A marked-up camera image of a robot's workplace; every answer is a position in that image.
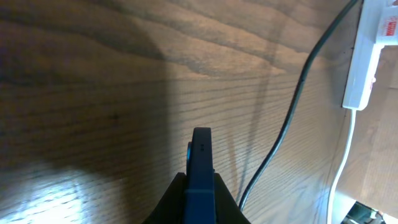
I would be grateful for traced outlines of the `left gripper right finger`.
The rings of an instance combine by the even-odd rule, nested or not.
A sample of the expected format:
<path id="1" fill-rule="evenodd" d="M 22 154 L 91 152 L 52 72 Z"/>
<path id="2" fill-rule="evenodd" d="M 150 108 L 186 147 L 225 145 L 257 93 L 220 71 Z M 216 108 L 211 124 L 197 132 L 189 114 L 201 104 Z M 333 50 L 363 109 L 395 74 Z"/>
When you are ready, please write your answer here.
<path id="1" fill-rule="evenodd" d="M 250 224 L 230 194 L 223 179 L 214 173 L 216 222 L 218 224 Z"/>

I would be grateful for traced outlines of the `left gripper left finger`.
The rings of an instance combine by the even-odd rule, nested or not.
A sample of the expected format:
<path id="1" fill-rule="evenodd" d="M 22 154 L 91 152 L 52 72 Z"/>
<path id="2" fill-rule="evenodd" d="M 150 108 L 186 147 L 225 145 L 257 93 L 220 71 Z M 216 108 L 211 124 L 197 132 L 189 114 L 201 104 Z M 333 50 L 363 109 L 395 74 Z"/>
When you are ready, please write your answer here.
<path id="1" fill-rule="evenodd" d="M 182 222 L 184 191 L 187 185 L 187 176 L 179 172 L 168 186 L 155 209 L 142 224 L 178 224 Z"/>

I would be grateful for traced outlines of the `blue screen Galaxy smartphone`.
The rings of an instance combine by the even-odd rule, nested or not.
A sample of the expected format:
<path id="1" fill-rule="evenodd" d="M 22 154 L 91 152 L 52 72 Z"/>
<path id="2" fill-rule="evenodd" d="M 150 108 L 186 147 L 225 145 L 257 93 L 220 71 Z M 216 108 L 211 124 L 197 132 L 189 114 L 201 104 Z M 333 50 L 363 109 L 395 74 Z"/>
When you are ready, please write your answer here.
<path id="1" fill-rule="evenodd" d="M 216 223 L 210 128 L 195 128 L 187 149 L 187 186 L 183 224 Z"/>

